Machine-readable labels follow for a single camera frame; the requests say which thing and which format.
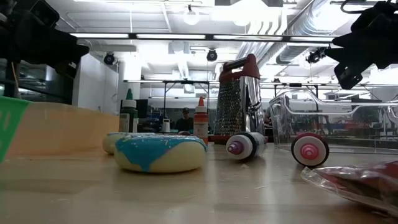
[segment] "metal grater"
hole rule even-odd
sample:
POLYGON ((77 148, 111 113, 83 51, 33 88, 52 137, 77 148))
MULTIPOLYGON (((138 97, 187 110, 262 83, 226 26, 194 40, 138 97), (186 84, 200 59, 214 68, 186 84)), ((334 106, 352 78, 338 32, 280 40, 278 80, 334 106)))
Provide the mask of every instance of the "metal grater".
POLYGON ((226 63, 220 75, 215 135, 232 136, 241 131, 264 134, 264 112, 255 58, 226 63), (231 73, 233 68, 243 65, 242 72, 231 73))

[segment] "red plastic bag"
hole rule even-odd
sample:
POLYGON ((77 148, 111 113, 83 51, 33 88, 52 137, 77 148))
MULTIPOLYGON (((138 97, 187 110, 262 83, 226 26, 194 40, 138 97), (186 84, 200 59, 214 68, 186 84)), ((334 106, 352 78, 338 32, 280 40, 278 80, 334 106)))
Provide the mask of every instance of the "red plastic bag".
POLYGON ((302 177, 321 189, 398 217, 398 161, 314 170, 305 168, 302 177))

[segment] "wooden table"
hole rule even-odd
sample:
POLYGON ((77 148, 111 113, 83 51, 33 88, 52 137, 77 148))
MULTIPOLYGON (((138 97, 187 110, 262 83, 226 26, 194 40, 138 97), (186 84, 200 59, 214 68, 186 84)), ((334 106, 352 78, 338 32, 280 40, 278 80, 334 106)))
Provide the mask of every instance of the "wooden table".
MULTIPOLYGON (((331 154, 326 165, 397 156, 331 154)), ((210 146, 203 169, 125 172, 102 151, 9 157, 0 165, 0 223, 382 223, 383 218, 300 178, 290 152, 269 144, 243 165, 210 146)))

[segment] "security camera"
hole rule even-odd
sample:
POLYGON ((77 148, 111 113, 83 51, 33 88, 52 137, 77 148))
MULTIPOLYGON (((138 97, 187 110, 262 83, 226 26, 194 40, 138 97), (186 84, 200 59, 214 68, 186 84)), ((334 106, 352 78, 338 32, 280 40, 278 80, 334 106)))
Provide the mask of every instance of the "security camera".
POLYGON ((214 62, 215 60, 217 60, 217 52, 215 49, 210 49, 207 53, 207 61, 214 62))
POLYGON ((116 58, 114 57, 114 52, 106 53, 104 58, 104 63, 107 65, 114 65, 116 63, 116 58))

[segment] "green bottle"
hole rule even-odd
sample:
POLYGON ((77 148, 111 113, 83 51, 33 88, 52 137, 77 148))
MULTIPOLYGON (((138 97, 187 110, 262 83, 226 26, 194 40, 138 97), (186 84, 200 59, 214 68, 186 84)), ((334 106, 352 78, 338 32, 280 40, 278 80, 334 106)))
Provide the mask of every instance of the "green bottle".
POLYGON ((137 102, 132 99, 132 90, 129 88, 125 100, 122 100, 120 110, 119 132, 136 133, 138 125, 137 102))

